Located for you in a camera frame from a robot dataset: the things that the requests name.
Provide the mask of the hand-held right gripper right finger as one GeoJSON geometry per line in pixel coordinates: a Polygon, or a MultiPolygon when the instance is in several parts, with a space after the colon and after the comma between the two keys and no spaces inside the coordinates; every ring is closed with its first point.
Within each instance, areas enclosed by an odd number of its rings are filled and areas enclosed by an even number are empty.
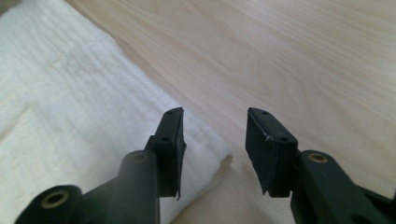
{"type": "Polygon", "coordinates": [[[246,151],[262,193],[289,197],[291,164],[299,155],[298,141],[271,113],[254,107],[248,109],[246,151]]]}

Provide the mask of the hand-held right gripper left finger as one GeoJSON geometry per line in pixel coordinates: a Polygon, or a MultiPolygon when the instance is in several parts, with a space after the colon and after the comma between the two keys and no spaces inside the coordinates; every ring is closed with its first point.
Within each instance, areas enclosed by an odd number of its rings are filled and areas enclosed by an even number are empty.
{"type": "Polygon", "coordinates": [[[157,160],[160,197],[180,198],[181,174],[186,143],[183,134],[184,109],[173,108],[166,111],[145,146],[157,160]]]}

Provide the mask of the cream towel with white label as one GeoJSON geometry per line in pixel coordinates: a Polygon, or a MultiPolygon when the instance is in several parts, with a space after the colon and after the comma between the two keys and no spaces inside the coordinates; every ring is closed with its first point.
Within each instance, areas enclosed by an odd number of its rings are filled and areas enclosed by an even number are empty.
{"type": "Polygon", "coordinates": [[[91,190],[176,102],[64,0],[0,15],[0,224],[58,185],[91,190]]]}

